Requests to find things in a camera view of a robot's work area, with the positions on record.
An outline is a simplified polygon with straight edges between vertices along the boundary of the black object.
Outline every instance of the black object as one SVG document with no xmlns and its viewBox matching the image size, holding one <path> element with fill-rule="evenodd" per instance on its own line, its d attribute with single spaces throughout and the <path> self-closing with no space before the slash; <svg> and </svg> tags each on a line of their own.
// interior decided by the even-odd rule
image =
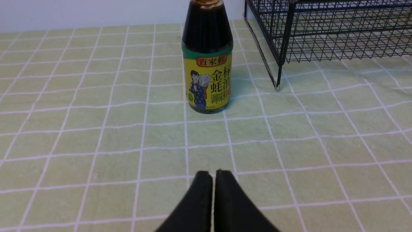
<svg viewBox="0 0 412 232">
<path fill-rule="evenodd" d="M 172 214 L 156 232 L 209 232 L 211 228 L 212 177 L 199 171 Z M 243 192 L 230 171 L 216 172 L 215 232 L 280 232 Z"/>
<path fill-rule="evenodd" d="M 216 172 L 214 219 L 215 232 L 279 232 L 227 170 Z"/>
<path fill-rule="evenodd" d="M 279 66 L 275 82 L 250 7 Z M 285 62 L 412 54 L 412 0 L 245 0 L 279 89 Z"/>
<path fill-rule="evenodd" d="M 156 232 L 209 232 L 213 179 L 206 171 L 196 173 L 189 190 Z"/>
</svg>

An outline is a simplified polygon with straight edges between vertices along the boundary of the printed woman illustration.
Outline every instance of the printed woman illustration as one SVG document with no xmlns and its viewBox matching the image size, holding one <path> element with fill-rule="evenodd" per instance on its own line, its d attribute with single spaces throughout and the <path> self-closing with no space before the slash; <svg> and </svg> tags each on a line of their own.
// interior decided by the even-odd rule
<svg viewBox="0 0 412 232">
<path fill-rule="evenodd" d="M 199 109 L 206 109 L 206 90 L 209 87 L 210 76 L 208 74 L 200 76 L 195 70 L 190 72 L 190 76 L 192 77 L 192 83 L 189 90 L 194 95 L 194 104 Z"/>
</svg>

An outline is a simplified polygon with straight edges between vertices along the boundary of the green label band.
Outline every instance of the green label band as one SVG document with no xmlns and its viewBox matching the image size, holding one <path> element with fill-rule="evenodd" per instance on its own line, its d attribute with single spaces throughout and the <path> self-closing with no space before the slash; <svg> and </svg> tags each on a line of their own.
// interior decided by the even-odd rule
<svg viewBox="0 0 412 232">
<path fill-rule="evenodd" d="M 233 45 L 229 46 L 225 50 L 214 52 L 214 53 L 198 53 L 189 50 L 184 43 L 182 43 L 182 51 L 184 59 L 196 59 L 197 57 L 217 57 L 223 54 L 231 54 L 233 51 Z"/>
</svg>

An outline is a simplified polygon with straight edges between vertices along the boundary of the dark sauce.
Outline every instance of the dark sauce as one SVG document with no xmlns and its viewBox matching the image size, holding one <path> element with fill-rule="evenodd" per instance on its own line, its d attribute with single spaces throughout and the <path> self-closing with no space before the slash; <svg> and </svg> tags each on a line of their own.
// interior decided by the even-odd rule
<svg viewBox="0 0 412 232">
<path fill-rule="evenodd" d="M 193 52 L 215 53 L 233 46 L 233 36 L 222 0 L 190 0 L 182 43 Z M 204 114 L 222 111 L 217 109 L 192 109 Z"/>
</svg>

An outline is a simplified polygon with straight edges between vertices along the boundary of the black tips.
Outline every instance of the black tips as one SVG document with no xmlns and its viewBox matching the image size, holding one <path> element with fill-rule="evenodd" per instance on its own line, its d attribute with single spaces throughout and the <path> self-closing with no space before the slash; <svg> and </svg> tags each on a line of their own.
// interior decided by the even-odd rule
<svg viewBox="0 0 412 232">
<path fill-rule="evenodd" d="M 214 219 L 215 232 L 279 232 L 227 170 L 216 172 Z"/>
<path fill-rule="evenodd" d="M 156 232 L 209 232 L 213 179 L 206 171 L 196 173 L 189 190 Z"/>
<path fill-rule="evenodd" d="M 172 214 L 156 232 L 209 232 L 212 177 L 199 171 Z M 218 170 L 215 183 L 215 232 L 279 232 L 243 192 L 230 171 Z"/>
</svg>

